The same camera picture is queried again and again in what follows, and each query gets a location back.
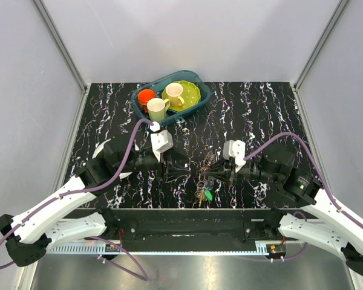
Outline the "yellow key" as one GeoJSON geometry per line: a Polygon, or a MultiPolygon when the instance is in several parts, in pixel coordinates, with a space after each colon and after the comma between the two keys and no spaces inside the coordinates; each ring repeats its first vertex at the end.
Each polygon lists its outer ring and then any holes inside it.
{"type": "Polygon", "coordinates": [[[203,203],[203,197],[201,196],[200,199],[199,199],[199,203],[198,203],[198,207],[201,208],[201,205],[203,203]]]}

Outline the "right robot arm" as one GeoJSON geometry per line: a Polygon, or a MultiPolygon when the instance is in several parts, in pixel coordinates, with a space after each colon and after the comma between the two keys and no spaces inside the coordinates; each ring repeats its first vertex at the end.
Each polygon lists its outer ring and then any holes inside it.
{"type": "Polygon", "coordinates": [[[246,156],[245,143],[224,144],[221,160],[203,169],[203,174],[230,185],[260,181],[324,223],[311,224],[282,210],[264,218],[263,234],[268,239],[302,240],[339,257],[352,271],[363,276],[363,218],[339,202],[314,175],[294,166],[295,156],[279,142],[268,141],[246,156]]]}

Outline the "green key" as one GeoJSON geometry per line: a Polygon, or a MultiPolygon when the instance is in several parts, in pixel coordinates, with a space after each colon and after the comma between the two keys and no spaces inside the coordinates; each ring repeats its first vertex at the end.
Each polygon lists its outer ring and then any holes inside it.
{"type": "Polygon", "coordinates": [[[205,197],[207,200],[209,200],[209,201],[213,200],[212,193],[210,192],[210,190],[208,188],[204,191],[204,194],[205,194],[205,197]]]}

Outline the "metal keyring disc with rings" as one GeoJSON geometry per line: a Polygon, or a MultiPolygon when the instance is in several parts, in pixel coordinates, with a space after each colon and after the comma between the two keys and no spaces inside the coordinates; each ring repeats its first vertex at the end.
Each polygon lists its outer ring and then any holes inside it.
{"type": "Polygon", "coordinates": [[[212,187],[213,187],[213,177],[208,174],[208,170],[211,165],[216,162],[216,155],[213,152],[208,152],[203,160],[203,165],[199,170],[197,189],[195,196],[202,200],[213,200],[212,197],[212,187]]]}

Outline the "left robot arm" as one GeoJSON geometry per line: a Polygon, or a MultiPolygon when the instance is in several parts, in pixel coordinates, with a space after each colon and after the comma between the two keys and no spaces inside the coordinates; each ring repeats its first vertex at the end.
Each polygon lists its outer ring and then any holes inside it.
{"type": "Polygon", "coordinates": [[[121,142],[109,139],[100,144],[93,157],[59,190],[33,208],[12,216],[0,217],[0,232],[12,263],[24,267],[41,259],[48,250],[88,237],[114,238],[119,223],[111,210],[101,208],[89,216],[61,222],[77,207],[100,196],[116,179],[132,173],[155,171],[164,182],[189,174],[174,163],[186,155],[173,147],[172,141],[154,139],[151,146],[124,152],[121,142]]]}

